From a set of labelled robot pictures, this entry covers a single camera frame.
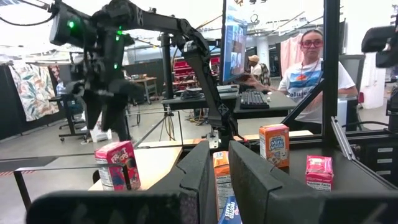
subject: glasses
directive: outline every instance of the glasses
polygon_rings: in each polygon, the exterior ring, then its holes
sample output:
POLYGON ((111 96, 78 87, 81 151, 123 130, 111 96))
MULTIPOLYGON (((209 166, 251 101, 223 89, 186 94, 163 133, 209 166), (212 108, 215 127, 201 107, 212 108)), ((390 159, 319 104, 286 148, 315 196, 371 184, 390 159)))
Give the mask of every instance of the glasses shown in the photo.
POLYGON ((322 47, 323 46, 323 40, 306 40, 300 43, 300 45, 303 48, 310 48, 312 45, 314 47, 322 47))

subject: pink cereal box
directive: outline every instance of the pink cereal box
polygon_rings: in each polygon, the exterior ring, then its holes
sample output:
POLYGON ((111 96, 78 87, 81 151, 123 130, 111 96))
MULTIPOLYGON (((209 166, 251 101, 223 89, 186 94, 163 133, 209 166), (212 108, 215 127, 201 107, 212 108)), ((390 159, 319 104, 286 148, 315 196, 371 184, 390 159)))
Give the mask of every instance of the pink cereal box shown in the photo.
POLYGON ((331 158, 307 156, 305 182, 315 190, 331 191, 333 188, 333 168, 331 158))
MULTIPOLYGON (((131 141, 112 142, 99 148, 95 160, 98 164, 126 164, 131 188, 136 190, 141 186, 131 141)), ((122 167, 99 168, 99 176, 104 190, 126 190, 122 167)))

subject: pink curtain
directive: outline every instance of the pink curtain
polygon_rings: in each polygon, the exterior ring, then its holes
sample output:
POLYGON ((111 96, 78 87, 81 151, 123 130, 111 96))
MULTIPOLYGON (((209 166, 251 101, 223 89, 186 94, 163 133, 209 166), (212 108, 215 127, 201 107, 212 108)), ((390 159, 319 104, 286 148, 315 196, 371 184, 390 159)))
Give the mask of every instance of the pink curtain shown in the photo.
POLYGON ((300 63, 304 59, 304 55, 300 50, 300 41, 303 34, 298 34, 280 43, 280 67, 281 75, 292 65, 300 63))

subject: small cereal box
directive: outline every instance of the small cereal box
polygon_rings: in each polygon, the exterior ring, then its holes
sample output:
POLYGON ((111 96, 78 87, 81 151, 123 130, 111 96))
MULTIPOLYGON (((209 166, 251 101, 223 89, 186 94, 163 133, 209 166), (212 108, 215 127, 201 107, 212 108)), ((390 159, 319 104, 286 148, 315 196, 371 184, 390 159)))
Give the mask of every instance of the small cereal box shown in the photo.
POLYGON ((331 158, 307 156, 305 182, 315 190, 331 191, 333 188, 333 168, 331 158))
POLYGON ((260 127, 260 155, 278 168, 289 166, 289 128, 284 124, 260 127))
POLYGON ((228 151, 213 153, 213 165, 216 178, 217 216, 220 217, 227 198, 234 195, 229 173, 228 151))
MULTIPOLYGON (((95 152, 95 159, 98 164, 127 165, 131 188, 136 190, 141 186, 131 141, 112 142, 103 146, 95 152)), ((104 190, 126 190, 122 167, 99 168, 99 176, 104 190)))
POLYGON ((229 196, 227 198, 218 224, 242 224, 241 214, 239 213, 235 196, 229 196))

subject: cap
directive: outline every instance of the cap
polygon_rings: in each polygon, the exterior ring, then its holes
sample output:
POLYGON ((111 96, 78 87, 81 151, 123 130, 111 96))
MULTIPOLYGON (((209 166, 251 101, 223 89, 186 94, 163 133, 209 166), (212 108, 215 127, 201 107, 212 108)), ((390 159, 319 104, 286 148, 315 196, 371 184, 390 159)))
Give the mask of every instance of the cap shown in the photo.
POLYGON ((258 61, 260 61, 260 58, 257 55, 252 55, 252 56, 249 56, 249 61, 258 62, 258 61))

